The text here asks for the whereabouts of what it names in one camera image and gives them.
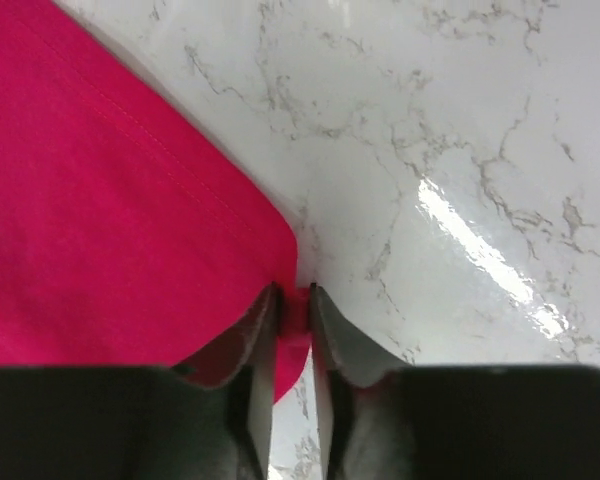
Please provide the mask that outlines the magenta t shirt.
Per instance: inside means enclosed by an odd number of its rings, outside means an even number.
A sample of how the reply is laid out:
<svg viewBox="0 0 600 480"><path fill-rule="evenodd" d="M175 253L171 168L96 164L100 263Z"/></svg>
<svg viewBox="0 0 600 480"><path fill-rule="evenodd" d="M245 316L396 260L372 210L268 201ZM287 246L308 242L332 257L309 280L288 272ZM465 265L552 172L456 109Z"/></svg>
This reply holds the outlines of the magenta t shirt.
<svg viewBox="0 0 600 480"><path fill-rule="evenodd" d="M275 393L306 362L295 236L266 196L49 1L0 1L0 365L175 365L262 289Z"/></svg>

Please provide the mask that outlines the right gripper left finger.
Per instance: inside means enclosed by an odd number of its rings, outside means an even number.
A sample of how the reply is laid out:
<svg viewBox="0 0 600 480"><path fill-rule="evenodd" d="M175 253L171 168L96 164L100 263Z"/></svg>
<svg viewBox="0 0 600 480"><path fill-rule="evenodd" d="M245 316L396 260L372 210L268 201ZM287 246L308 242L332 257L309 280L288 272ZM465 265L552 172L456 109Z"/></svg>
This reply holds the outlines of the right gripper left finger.
<svg viewBox="0 0 600 480"><path fill-rule="evenodd" d="M266 479L279 289L265 287L234 325L172 371L194 387L196 479Z"/></svg>

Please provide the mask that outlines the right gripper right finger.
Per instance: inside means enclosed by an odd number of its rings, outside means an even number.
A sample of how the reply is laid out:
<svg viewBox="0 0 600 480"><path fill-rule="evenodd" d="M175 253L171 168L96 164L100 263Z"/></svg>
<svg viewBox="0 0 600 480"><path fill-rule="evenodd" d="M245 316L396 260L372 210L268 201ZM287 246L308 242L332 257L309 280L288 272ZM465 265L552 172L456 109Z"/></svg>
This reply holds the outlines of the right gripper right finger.
<svg viewBox="0 0 600 480"><path fill-rule="evenodd" d="M323 477L414 479L409 365L350 322L317 284L308 314Z"/></svg>

